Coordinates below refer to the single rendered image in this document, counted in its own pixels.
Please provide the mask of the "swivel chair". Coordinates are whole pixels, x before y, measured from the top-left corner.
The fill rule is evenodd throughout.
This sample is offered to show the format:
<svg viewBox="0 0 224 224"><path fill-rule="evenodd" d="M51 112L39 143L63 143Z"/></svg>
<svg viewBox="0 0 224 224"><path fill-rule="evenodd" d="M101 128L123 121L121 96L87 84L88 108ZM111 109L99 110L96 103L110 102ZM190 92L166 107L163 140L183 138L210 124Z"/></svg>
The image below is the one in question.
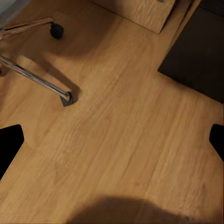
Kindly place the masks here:
<svg viewBox="0 0 224 224"><path fill-rule="evenodd" d="M64 33L64 28L59 24L55 24L53 17L5 26L20 13L30 1L31 0L0 0L0 41L47 24L51 24L51 35L56 39L61 38ZM60 89L2 55L0 55L0 63L58 94L63 106L69 106L74 103L71 92Z"/></svg>

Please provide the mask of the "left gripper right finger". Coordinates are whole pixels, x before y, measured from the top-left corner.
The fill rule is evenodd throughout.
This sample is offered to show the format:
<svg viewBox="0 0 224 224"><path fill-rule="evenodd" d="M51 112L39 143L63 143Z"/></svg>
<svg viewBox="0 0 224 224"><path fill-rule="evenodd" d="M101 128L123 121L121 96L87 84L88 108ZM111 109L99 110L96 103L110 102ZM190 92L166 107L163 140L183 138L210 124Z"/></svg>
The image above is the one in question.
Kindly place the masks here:
<svg viewBox="0 0 224 224"><path fill-rule="evenodd" d="M209 141L224 161L224 126L213 124L210 132Z"/></svg>

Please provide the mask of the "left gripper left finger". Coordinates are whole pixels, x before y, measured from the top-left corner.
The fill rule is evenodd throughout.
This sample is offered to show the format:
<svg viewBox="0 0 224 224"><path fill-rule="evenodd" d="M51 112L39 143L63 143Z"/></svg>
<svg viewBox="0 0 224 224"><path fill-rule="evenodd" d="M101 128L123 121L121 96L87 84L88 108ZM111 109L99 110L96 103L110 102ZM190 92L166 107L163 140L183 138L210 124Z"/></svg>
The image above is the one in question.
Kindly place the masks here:
<svg viewBox="0 0 224 224"><path fill-rule="evenodd" d="M0 129L0 180L23 142L24 136L20 124Z"/></svg>

